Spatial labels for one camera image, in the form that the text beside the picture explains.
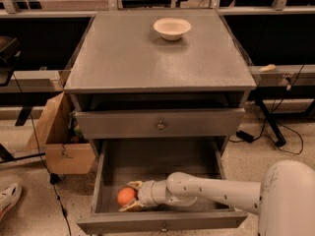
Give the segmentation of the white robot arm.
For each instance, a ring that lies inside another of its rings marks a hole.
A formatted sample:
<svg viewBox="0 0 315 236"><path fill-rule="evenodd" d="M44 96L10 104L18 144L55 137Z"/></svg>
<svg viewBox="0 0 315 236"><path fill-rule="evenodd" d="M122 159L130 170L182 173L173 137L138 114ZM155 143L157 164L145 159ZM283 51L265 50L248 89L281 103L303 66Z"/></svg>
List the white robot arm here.
<svg viewBox="0 0 315 236"><path fill-rule="evenodd" d="M217 180L174 172L161 181L131 181L117 194L121 212L168 205L189 207L198 198L258 216L259 236L315 236L315 170L283 160L259 182Z"/></svg>

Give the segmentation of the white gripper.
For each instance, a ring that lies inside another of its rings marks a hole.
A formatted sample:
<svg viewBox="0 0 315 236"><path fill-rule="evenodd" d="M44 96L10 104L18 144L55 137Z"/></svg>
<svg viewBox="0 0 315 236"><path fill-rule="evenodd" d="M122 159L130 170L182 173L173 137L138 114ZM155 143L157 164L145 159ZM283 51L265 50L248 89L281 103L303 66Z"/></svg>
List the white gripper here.
<svg viewBox="0 0 315 236"><path fill-rule="evenodd" d="M138 191L138 200L133 199L119 209L120 212L137 212L147 207L166 203L166 181L130 181L127 186Z"/></svg>

